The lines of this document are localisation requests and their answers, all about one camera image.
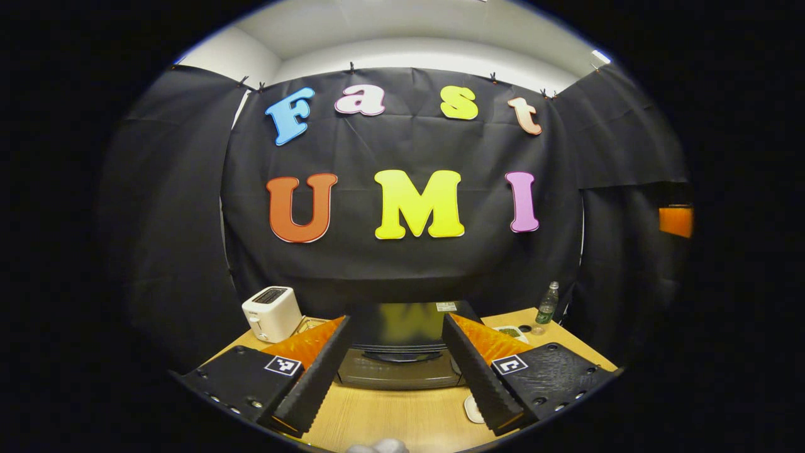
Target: orange object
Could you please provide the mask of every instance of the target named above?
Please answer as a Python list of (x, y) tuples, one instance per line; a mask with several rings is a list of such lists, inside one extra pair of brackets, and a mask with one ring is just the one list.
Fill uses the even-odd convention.
[(298, 360), (302, 362), (304, 371), (307, 372), (313, 364), (313, 360), (316, 360), (321, 348), (330, 340), (341, 321), (344, 321), (343, 316), (302, 333), (292, 335), (288, 339), (272, 344), (262, 351), (267, 354), (279, 355), (286, 359)]
[(452, 316), (458, 327), (461, 328), (464, 335), (467, 335), (469, 341), (481, 353), (481, 357), (484, 358), (484, 361), (489, 366), (492, 365), (492, 360), (532, 349), (531, 346), (522, 341), (498, 332), (491, 327), (452, 313), (448, 315)]
[(672, 235), (690, 238), (693, 234), (693, 208), (659, 208), (659, 230)]
[(310, 243), (323, 236), (330, 227), (330, 189), (337, 182), (338, 177), (331, 173), (319, 173), (308, 178), (308, 185), (313, 188), (313, 218), (307, 225), (297, 225), (291, 208), (299, 180), (276, 177), (268, 181), (266, 189), (271, 194), (268, 217), (274, 234), (289, 243)]

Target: plate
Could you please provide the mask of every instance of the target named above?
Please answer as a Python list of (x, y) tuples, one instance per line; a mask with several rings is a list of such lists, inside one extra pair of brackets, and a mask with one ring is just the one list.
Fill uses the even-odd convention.
[(478, 405), (475, 404), (475, 398), (473, 398), (473, 395), (468, 396), (467, 399), (464, 400), (464, 411), (467, 413), (467, 418), (469, 418), (469, 421), (473, 423), (484, 422), (484, 418), (481, 416), (481, 411), (478, 410)]
[(518, 329), (516, 326), (500, 326), (500, 327), (493, 327), (493, 329), (497, 330), (498, 332), (501, 331), (501, 330), (504, 330), (504, 329), (506, 329), (506, 330), (511, 329), (511, 330), (517, 332), (517, 335), (518, 335), (516, 337), (512, 336), (512, 338), (516, 338), (516, 339), (522, 341), (525, 344), (529, 344), (528, 339), (526, 338), (526, 336), (523, 335), (522, 332), (520, 331), (520, 329)]

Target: letter f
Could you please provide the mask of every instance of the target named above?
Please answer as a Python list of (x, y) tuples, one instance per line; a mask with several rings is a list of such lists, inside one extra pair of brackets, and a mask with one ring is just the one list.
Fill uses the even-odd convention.
[(277, 139), (274, 141), (277, 146), (283, 146), (308, 129), (306, 123), (296, 122), (296, 117), (308, 117), (310, 106), (304, 99), (312, 98), (314, 94), (313, 88), (305, 87), (266, 109), (266, 114), (273, 118), (277, 127)]

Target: black curtain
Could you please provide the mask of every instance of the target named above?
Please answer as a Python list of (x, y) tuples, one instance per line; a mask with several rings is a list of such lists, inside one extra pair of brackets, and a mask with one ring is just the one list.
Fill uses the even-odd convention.
[[(385, 90), (377, 116), (333, 108), (342, 90), (358, 84)], [(478, 116), (447, 118), (440, 110), (446, 85), (470, 88)], [(281, 147), (266, 109), (304, 87), (316, 94), (300, 136)], [(518, 124), (507, 102), (525, 98), (537, 110), (541, 135)], [(365, 69), (286, 81), (251, 93), (227, 153), (221, 200), (227, 254), (241, 299), (268, 285), (295, 289), (303, 313), (341, 315), (347, 304), (466, 299), (481, 316), (538, 303), (551, 281), (564, 297), (576, 279), (581, 241), (581, 196), (568, 134), (551, 101), (528, 89), (494, 84), (464, 73), (422, 69)], [(382, 188), (376, 172), (405, 171), (421, 193), (436, 170), (461, 175), (458, 206), (465, 233), (432, 238), (376, 239)], [(531, 172), (539, 229), (515, 234), (507, 172)], [(269, 225), (266, 183), (295, 177), (293, 217), (312, 216), (319, 172), (334, 173), (331, 222), (313, 243), (286, 243)], [(407, 228), (404, 220), (401, 225)]]
[(563, 326), (624, 365), (673, 302), (687, 258), (689, 239), (661, 232), (658, 213), (692, 202), (681, 144), (614, 64), (568, 87), (555, 107), (584, 199), (584, 250)]
[(97, 227), (128, 322), (193, 369), (248, 325), (228, 274), (219, 193), (246, 88), (202, 69), (165, 72), (118, 124)]

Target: label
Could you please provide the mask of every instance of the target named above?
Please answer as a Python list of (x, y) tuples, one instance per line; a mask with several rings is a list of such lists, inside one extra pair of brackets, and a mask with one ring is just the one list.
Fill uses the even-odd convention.
[(301, 365), (302, 362), (298, 360), (286, 359), (285, 357), (277, 355), (266, 365), (265, 369), (270, 372), (284, 374), (285, 376), (293, 376)]
[(436, 311), (456, 311), (455, 302), (436, 302)]
[(517, 354), (503, 357), (502, 359), (492, 360), (492, 366), (497, 369), (501, 375), (509, 374), (511, 372), (518, 372), (528, 368), (525, 362), (520, 359)]
[(538, 324), (548, 324), (553, 318), (553, 310), (550, 313), (545, 313), (544, 311), (540, 310), (537, 313), (537, 323)]

